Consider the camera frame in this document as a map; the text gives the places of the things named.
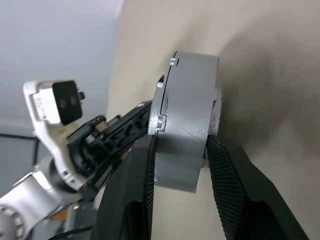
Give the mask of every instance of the beige wall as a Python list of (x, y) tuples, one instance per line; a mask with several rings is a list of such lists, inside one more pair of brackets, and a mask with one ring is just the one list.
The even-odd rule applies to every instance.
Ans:
[[(128, 0), (108, 117), (151, 99), (175, 50), (220, 56), (220, 133), (320, 239), (320, 2)], [(222, 240), (207, 168), (197, 194), (155, 189), (153, 240)]]

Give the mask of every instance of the white wall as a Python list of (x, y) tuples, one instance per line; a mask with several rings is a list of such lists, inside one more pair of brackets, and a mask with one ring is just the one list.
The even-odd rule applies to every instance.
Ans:
[(76, 80), (82, 123), (106, 112), (123, 2), (0, 1), (0, 133), (30, 135), (27, 81)]

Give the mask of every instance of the gray plastic part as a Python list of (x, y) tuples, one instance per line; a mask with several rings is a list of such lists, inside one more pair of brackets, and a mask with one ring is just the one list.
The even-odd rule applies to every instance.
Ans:
[(215, 56), (177, 52), (163, 83), (157, 83), (148, 129), (157, 138), (157, 185), (187, 192), (197, 189), (209, 129), (215, 132), (219, 127), (221, 104), (213, 111), (221, 96), (218, 62)]

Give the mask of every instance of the textured gripper pad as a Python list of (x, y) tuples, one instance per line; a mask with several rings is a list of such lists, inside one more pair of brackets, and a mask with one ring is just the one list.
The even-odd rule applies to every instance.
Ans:
[(210, 136), (207, 152), (214, 200), (227, 240), (234, 240), (246, 205), (246, 194), (228, 153)]

